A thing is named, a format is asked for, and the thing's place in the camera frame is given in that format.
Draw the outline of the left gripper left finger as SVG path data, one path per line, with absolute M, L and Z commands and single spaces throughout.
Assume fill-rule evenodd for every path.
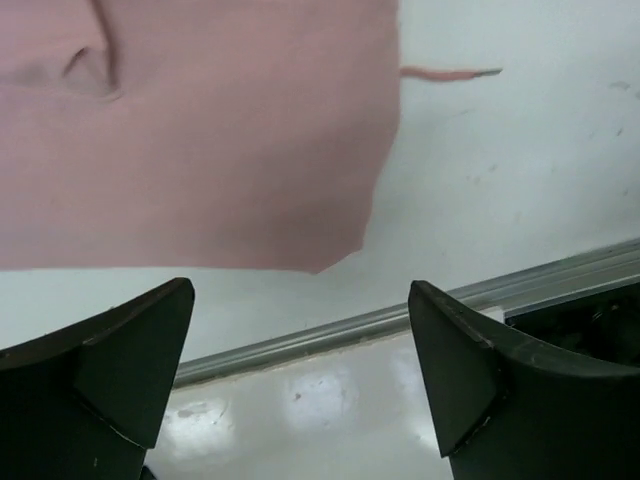
M 194 307 L 174 278 L 1 352 L 1 476 L 151 479 Z

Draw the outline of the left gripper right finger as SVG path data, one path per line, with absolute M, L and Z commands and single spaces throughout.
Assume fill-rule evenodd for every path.
M 639 288 L 496 321 L 425 281 L 409 318 L 457 479 L 639 475 Z

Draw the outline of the pink trousers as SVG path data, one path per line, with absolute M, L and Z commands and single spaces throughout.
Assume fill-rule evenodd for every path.
M 1 266 L 317 273 L 396 137 L 394 1 L 5 1 Z

